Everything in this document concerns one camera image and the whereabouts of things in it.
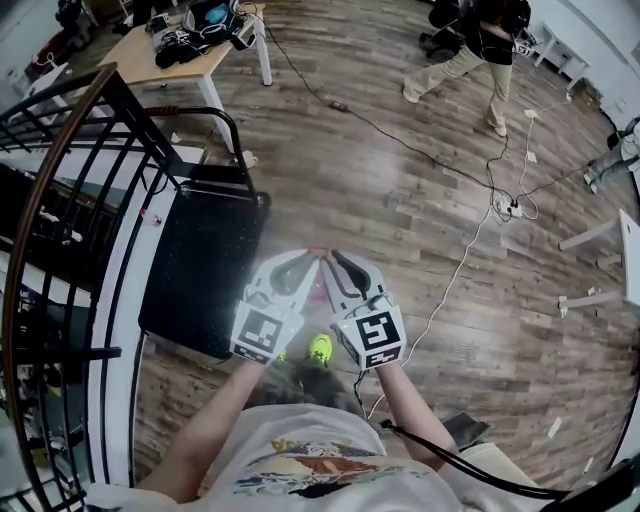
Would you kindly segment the large white table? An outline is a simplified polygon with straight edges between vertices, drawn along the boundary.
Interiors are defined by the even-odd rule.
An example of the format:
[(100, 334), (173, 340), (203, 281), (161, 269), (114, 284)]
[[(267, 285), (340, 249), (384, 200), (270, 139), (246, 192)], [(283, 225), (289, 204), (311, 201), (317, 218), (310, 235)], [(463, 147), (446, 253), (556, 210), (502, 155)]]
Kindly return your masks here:
[(615, 232), (618, 235), (621, 242), (621, 253), (597, 260), (596, 267), (604, 269), (613, 263), (620, 262), (624, 271), (621, 290), (591, 293), (590, 295), (573, 299), (560, 296), (558, 298), (558, 309), (562, 318), (565, 318), (571, 309), (596, 306), (613, 301), (622, 301), (640, 311), (640, 225), (630, 215), (620, 209), (613, 219), (560, 241), (558, 248), (560, 251), (573, 249), (610, 232)]

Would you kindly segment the black clothing pile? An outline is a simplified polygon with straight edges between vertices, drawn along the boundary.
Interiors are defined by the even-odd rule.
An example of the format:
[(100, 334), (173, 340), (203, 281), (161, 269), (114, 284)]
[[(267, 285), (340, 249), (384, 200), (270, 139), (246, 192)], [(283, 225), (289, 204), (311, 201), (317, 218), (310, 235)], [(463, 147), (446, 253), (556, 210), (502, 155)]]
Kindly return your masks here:
[(162, 35), (156, 48), (155, 63), (167, 69), (175, 63), (184, 64), (203, 54), (201, 45), (183, 30), (171, 30)]

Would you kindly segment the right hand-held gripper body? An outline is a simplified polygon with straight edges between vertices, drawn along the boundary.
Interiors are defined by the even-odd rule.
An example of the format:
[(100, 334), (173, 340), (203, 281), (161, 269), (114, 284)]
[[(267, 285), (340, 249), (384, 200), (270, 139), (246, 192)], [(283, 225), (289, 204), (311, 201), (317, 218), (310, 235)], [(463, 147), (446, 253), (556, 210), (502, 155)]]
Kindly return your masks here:
[(407, 345), (400, 308), (389, 293), (335, 313), (331, 327), (361, 371), (399, 361)]

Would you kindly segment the open box blue cloth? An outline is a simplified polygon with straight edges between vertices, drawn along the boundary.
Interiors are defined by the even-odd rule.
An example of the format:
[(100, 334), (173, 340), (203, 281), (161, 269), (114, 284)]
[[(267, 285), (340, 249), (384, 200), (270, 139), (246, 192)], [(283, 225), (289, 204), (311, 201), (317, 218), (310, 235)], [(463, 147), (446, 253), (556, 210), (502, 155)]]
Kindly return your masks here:
[(241, 38), (247, 20), (238, 0), (194, 0), (185, 10), (182, 28), (191, 43), (211, 47), (230, 42), (242, 51), (251, 48), (256, 39), (255, 35)]

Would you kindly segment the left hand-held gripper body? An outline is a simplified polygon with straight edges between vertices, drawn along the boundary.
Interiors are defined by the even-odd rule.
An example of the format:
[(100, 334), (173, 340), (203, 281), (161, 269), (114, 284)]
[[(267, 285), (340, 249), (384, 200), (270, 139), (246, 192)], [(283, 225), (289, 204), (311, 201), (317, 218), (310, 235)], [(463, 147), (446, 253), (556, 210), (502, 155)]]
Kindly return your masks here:
[(302, 306), (296, 296), (271, 296), (248, 285), (236, 308), (231, 354), (263, 366), (271, 365), (304, 325)]

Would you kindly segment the camouflage trousers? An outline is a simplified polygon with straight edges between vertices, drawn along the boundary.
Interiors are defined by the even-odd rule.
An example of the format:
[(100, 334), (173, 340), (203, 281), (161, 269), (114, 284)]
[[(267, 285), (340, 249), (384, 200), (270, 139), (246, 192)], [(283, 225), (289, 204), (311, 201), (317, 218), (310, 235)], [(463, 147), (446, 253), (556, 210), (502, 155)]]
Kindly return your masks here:
[(264, 372), (252, 392), (248, 407), (312, 404), (364, 417), (355, 396), (333, 371), (316, 360), (277, 360)]

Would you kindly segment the white power strip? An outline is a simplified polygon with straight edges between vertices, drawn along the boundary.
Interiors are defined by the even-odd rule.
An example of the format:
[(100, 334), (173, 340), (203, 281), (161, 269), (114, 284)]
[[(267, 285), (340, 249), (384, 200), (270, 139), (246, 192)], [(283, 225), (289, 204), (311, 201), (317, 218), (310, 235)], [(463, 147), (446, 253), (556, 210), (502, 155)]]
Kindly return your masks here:
[(522, 207), (515, 199), (496, 196), (493, 200), (493, 207), (503, 222), (523, 217)]

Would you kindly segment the black platform cart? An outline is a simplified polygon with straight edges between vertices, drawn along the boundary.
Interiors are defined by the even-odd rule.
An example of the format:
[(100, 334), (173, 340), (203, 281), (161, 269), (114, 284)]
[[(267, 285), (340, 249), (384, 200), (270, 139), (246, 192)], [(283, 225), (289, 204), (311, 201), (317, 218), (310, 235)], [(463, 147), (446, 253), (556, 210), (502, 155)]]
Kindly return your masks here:
[(228, 128), (235, 160), (188, 163), (173, 157), (180, 179), (154, 255), (139, 315), (141, 329), (225, 359), (271, 199), (257, 191), (233, 119), (214, 107), (152, 107), (150, 116), (211, 114)]

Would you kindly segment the person's left forearm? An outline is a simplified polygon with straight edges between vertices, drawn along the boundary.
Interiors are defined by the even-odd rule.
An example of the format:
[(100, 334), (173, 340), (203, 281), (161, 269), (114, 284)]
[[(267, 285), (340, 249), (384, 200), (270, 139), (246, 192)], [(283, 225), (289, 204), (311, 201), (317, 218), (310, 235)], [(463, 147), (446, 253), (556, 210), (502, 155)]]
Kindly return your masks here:
[(265, 366), (245, 360), (176, 434), (160, 464), (137, 487), (179, 504), (198, 497), (199, 488), (223, 448)]

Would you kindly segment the wooden table white legs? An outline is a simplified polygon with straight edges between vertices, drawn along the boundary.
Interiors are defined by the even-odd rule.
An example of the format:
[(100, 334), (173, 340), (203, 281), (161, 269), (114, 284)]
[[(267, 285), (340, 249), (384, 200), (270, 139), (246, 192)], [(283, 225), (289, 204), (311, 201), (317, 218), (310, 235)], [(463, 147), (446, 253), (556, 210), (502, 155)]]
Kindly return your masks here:
[[(246, 15), (239, 37), (257, 51), (262, 81), (273, 83), (268, 45), (263, 20), (262, 4), (244, 3), (240, 11)], [(224, 42), (206, 55), (186, 64), (174, 64), (161, 69), (155, 64), (152, 39), (142, 27), (132, 29), (101, 61), (103, 65), (114, 63), (128, 85), (194, 83), (199, 87), (205, 104), (221, 110), (223, 105), (216, 90), (213, 73), (232, 50), (230, 42)]]

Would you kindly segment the small white table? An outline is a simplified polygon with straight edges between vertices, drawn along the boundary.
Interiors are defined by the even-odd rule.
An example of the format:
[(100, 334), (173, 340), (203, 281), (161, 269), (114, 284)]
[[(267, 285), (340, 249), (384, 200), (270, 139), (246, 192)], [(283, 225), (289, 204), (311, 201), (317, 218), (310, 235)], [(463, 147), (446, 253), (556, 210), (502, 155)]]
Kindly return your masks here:
[(543, 41), (542, 49), (536, 51), (538, 57), (535, 59), (533, 66), (538, 68), (542, 62), (548, 58), (548, 55), (554, 47), (561, 47), (568, 54), (568, 59), (560, 66), (559, 74), (565, 74), (566, 68), (574, 60), (577, 60), (581, 65), (580, 69), (571, 77), (570, 82), (566, 85), (566, 91), (569, 92), (585, 76), (590, 68), (590, 62), (584, 53), (581, 52), (580, 45), (575, 45), (575, 41), (571, 36), (565, 34), (564, 29), (558, 30), (553, 24), (547, 21), (542, 21), (541, 25), (543, 33), (548, 35), (548, 38)]

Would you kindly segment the black office chair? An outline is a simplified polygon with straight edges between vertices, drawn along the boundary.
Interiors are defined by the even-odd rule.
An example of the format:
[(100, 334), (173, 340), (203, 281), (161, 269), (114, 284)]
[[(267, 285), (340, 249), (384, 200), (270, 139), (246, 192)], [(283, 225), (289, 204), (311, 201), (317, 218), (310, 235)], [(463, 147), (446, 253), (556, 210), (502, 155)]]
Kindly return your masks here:
[(465, 1), (434, 0), (428, 16), (429, 28), (419, 36), (419, 44), (426, 50), (428, 59), (442, 52), (454, 55), (464, 46)]

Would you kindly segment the person's right forearm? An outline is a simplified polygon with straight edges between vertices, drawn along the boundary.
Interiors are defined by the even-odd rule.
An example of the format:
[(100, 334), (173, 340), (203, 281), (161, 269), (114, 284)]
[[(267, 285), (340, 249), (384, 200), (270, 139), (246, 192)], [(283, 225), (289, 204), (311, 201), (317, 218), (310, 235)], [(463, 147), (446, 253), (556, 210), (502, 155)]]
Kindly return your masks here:
[(457, 451), (454, 439), (424, 401), (399, 362), (379, 366), (376, 373), (398, 427), (441, 448)]

